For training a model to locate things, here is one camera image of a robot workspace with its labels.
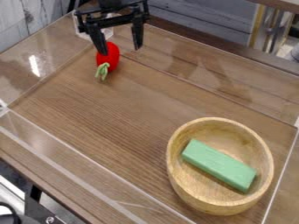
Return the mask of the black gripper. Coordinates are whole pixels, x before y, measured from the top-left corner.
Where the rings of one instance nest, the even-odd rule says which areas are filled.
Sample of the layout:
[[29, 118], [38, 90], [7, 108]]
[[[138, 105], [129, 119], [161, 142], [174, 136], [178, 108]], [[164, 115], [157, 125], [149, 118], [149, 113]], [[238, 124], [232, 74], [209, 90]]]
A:
[[135, 49], [143, 46], [145, 23], [150, 18], [147, 0], [98, 0], [97, 7], [75, 11], [75, 18], [79, 32], [89, 32], [102, 55], [109, 55], [109, 45], [101, 29], [109, 27], [131, 24]]

